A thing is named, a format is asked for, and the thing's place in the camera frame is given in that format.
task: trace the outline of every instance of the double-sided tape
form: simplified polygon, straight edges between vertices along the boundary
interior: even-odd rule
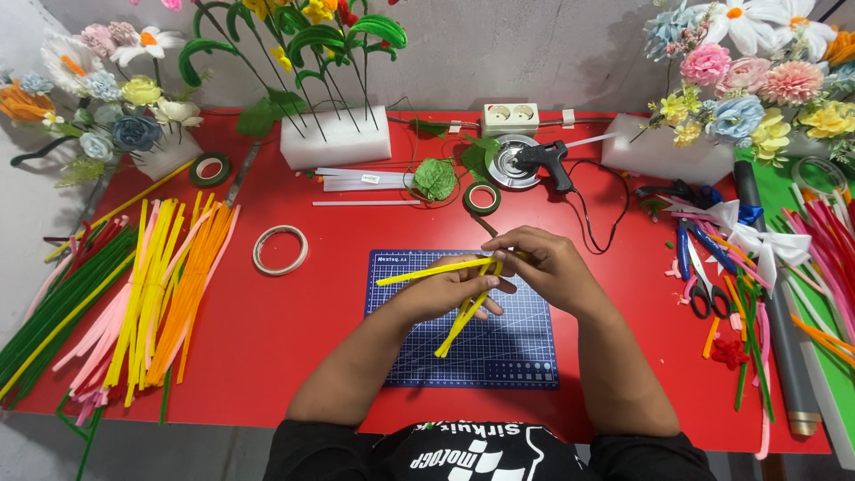
[[[284,234],[284,233],[295,234],[300,239],[300,255],[297,256],[297,260],[291,263],[291,265],[287,266],[285,269],[270,269],[269,267],[265,267],[262,264],[262,247],[264,246],[264,242],[267,242],[267,239],[270,238],[271,235],[275,234]],[[277,225],[276,227],[271,227],[264,231],[264,234],[256,240],[256,246],[252,249],[252,261],[255,262],[256,267],[265,274],[270,274],[271,276],[284,276],[285,274],[292,272],[297,269],[304,260],[306,260],[306,256],[309,254],[309,242],[306,240],[306,236],[300,232],[300,229],[290,225]]]
[[[472,193],[477,191],[486,191],[492,195],[492,203],[490,205],[476,205],[472,201]],[[498,204],[502,202],[502,193],[496,186],[490,182],[480,181],[466,187],[466,192],[463,193],[463,204],[466,208],[477,214],[486,215],[492,214],[498,209]]]
[[[849,188],[849,182],[846,181],[846,176],[843,175],[843,171],[840,170],[834,163],[830,160],[826,160],[824,158],[819,157],[805,157],[799,160],[797,163],[793,165],[793,170],[790,171],[790,176],[793,178],[793,182],[796,183],[799,188],[808,189],[809,191],[819,194],[819,193],[828,193],[823,192],[816,187],[808,184],[805,179],[801,176],[801,168],[804,164],[816,165],[823,172],[828,174],[831,177],[831,180],[834,184],[840,188],[840,192],[844,193]]]
[[[216,174],[207,177],[202,175],[202,171],[209,165],[219,165],[220,170]],[[228,161],[228,157],[216,152],[207,152],[193,161],[190,166],[190,182],[196,187],[217,187],[232,174],[232,163]]]

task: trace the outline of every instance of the orange flower center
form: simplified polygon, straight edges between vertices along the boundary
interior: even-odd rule
[[[804,22],[805,25],[811,23],[811,21],[807,20],[805,17],[793,17],[790,19],[790,29],[795,30],[799,23]]]
[[[62,61],[62,63],[65,64],[66,67],[68,67],[69,70],[71,70],[72,72],[76,73],[77,75],[79,75],[81,77],[86,77],[86,71],[84,69],[82,69],[80,67],[80,65],[75,63],[74,60],[71,59],[71,57],[69,57],[67,55],[63,55],[63,56],[59,57],[59,59]]]
[[[155,39],[154,35],[148,32],[142,32],[139,35],[139,43],[145,46],[157,45],[157,40]]]

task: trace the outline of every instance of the blue cutting mat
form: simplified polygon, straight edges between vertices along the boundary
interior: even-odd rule
[[[480,251],[373,250],[369,254],[367,317],[386,302],[402,283],[379,287],[389,276],[428,267],[442,256]],[[433,321],[418,324],[407,336],[386,386],[435,388],[558,389],[555,344],[549,305],[519,276],[509,279],[518,290],[505,294],[493,290],[504,308],[503,316],[487,321],[469,321],[451,344],[448,355],[437,358],[433,351],[448,336],[457,310]]]

